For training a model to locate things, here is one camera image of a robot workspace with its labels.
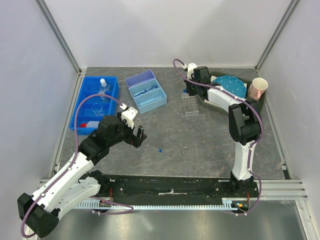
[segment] white backdrop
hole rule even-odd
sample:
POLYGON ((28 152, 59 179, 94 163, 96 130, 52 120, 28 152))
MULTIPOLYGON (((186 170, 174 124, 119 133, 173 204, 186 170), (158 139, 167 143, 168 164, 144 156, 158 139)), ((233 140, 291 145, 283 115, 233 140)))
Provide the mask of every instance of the white backdrop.
POLYGON ((46 0, 81 67, 253 67, 289 2, 46 0))
POLYGON ((300 1, 266 62, 268 100, 289 170, 320 223, 320 2, 300 1))
POLYGON ((22 239, 17 199, 48 178, 76 73, 34 0, 0 8, 0 232, 22 239))

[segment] mug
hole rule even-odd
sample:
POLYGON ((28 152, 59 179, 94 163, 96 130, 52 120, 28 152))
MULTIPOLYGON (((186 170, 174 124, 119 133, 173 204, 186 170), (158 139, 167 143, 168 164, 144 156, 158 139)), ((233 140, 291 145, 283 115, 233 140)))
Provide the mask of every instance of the mug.
POLYGON ((249 87, 248 97, 258 101, 267 88, 268 82, 261 77, 257 77, 253 79, 249 87))

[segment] light blue box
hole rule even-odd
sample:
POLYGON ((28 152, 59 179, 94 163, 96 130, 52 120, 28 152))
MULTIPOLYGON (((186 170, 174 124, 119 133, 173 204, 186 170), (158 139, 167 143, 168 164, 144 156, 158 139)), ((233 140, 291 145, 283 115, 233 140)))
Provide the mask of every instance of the light blue box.
POLYGON ((129 91, 140 114, 167 104, 167 95, 155 78, 131 86, 129 91))

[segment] metal corner post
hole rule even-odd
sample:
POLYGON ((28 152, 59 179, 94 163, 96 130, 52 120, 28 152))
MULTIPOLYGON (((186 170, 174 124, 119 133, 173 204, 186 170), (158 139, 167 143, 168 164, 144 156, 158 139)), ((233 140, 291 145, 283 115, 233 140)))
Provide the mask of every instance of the metal corner post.
POLYGON ((81 73, 81 68, 79 67, 75 56, 72 54, 64 36, 62 35, 54 17, 52 16, 45 0, 34 0, 35 3, 38 5, 39 9, 41 10, 44 18, 46 19, 47 23, 49 24, 53 34, 55 35, 56 39, 58 40, 61 48, 63 49, 63 51, 65 52, 65 54, 67 55, 71 65, 73 66, 74 70, 80 74, 81 73))
POLYGON ((291 2, 289 3, 280 22, 278 23, 278 26, 276 27, 274 33, 272 34, 272 37, 270 38, 270 40, 269 40, 268 44, 266 45, 259 61, 257 62, 256 66, 255 66, 255 69, 257 71, 259 71, 261 66, 264 64, 266 58, 268 57, 269 53, 271 52, 272 48, 274 47, 277 39, 279 38, 281 32, 285 28, 290 16, 292 15, 294 10, 296 9, 299 2, 300 2, 300 0, 291 0, 291 2))

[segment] purple cable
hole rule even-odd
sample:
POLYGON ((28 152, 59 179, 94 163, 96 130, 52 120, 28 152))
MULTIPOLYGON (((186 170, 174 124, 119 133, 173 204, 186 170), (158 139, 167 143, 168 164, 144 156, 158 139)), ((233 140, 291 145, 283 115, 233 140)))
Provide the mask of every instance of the purple cable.
MULTIPOLYGON (((187 82, 191 83, 191 84, 194 84, 194 85, 198 85, 198 86, 203 86, 203 87, 206 87, 206 88, 212 88, 212 89, 216 89, 216 90, 221 90, 219 87, 216 87, 216 86, 211 86, 211 85, 208 85, 208 84, 203 84, 203 83, 199 83, 199 82, 196 82, 196 81, 192 81, 190 79, 188 79, 186 76, 184 76, 178 69, 178 67, 176 66, 176 61, 178 61, 179 63, 181 63, 182 65, 185 66, 185 63, 183 61, 181 61, 180 59, 177 59, 175 58, 173 60, 173 67, 175 68, 175 70, 177 71, 177 73, 184 79, 186 80, 187 82)), ((248 168, 248 172, 250 174, 252 174, 255 178, 257 178, 259 180, 259 195, 254 203, 254 205, 252 206, 251 209, 249 209, 247 212, 245 213, 238 213, 238 215, 246 215, 248 213, 250 213, 258 204, 259 200, 260 200, 260 197, 261 197, 261 191, 262 191, 262 182, 261 182, 261 177, 254 173, 253 171, 251 171, 251 168, 250 168, 250 162, 251 162, 251 154, 252 154, 252 150, 251 148, 259 143, 261 141, 261 139, 263 138, 264 134, 265 134, 265 129, 264 129, 264 124, 262 122, 262 119, 259 115, 259 113, 249 104, 247 103, 245 100, 242 100, 242 99, 239 99, 238 97, 234 96, 232 93, 226 91, 226 90, 222 90, 222 93, 226 94, 227 96, 229 96, 230 98, 233 98, 234 100, 240 102, 240 103, 243 103, 245 104, 252 112, 253 114, 256 116, 256 118, 258 119, 258 122, 259 122, 259 125, 260 125, 260 129, 261 129, 261 133, 260 133, 260 136, 257 140, 255 140, 251 145, 250 145, 250 149, 249 149, 249 153, 248 153, 248 161, 247 161, 247 168, 248 168)))
MULTIPOLYGON (((79 144, 79 141, 78 141, 78 132, 77 132, 77 118, 78 118, 78 114, 79 114, 79 110, 81 108, 81 106, 88 100, 88 99, 91 99, 93 97, 106 97, 106 98, 109 98, 111 100, 114 100, 116 103, 122 105, 123 103, 120 102, 118 99, 115 99, 113 96, 109 96, 109 95, 106 95, 106 94, 92 94, 90 96, 87 96, 85 99, 82 100, 82 102, 80 102, 79 106, 77 107, 76 111, 75 111, 75 115, 74 115, 74 137, 75 137, 75 150, 74 150, 74 156, 73 156, 73 159, 70 163, 70 165, 68 166, 68 168, 71 168, 72 165, 75 163, 76 159, 77 159, 77 156, 78 156, 78 144, 79 144)), ((58 176, 49 186, 47 186, 45 188, 45 190, 43 191, 43 194, 46 194, 50 188, 52 188, 68 171, 69 169, 66 168, 60 176, 58 176)), ((32 209, 35 207, 35 205, 40 201, 40 199, 42 198, 41 195, 39 195, 39 197, 31 204, 31 206, 29 207, 29 209, 26 211, 24 217, 23 217, 23 220, 22 220, 22 224, 21 224, 21 228, 20 228, 20 231, 21 231, 21 235, 24 237, 24 238, 31 238, 33 237, 34 235, 36 235, 36 233, 32 233, 30 235, 26 235, 25 233, 25 224, 26 224, 26 221, 27 221, 27 218, 30 214, 30 212, 32 211, 32 209)), ((110 201, 110 204, 113 204, 113 205, 119 205, 119 206, 123 206, 123 207, 128 207, 128 208, 131 208, 130 212, 133 211, 133 207, 131 206, 127 206, 127 205, 120 205, 120 203, 115 203, 115 202, 111 202, 110 201)), ((126 214, 128 211, 123 211, 123 212, 119 212, 117 214, 126 214)))
POLYGON ((133 206, 129 206, 129 205, 125 205, 125 204, 122 204, 122 203, 116 203, 116 202, 113 202, 113 201, 108 201, 108 200, 105 200, 101 197, 97 197, 97 196, 91 196, 90 197, 91 199, 97 199, 97 200, 100 200, 100 201, 103 201, 107 204, 110 204, 110 205, 116 205, 116 206, 121 206, 121 207, 126 207, 126 208, 129 208, 130 210, 126 210, 126 211, 117 211, 117 212, 100 212, 100 211, 94 211, 94 213, 99 213, 100 215, 120 215, 120 214, 128 214, 128 213, 131 213, 133 210, 134 210, 134 207, 133 206))

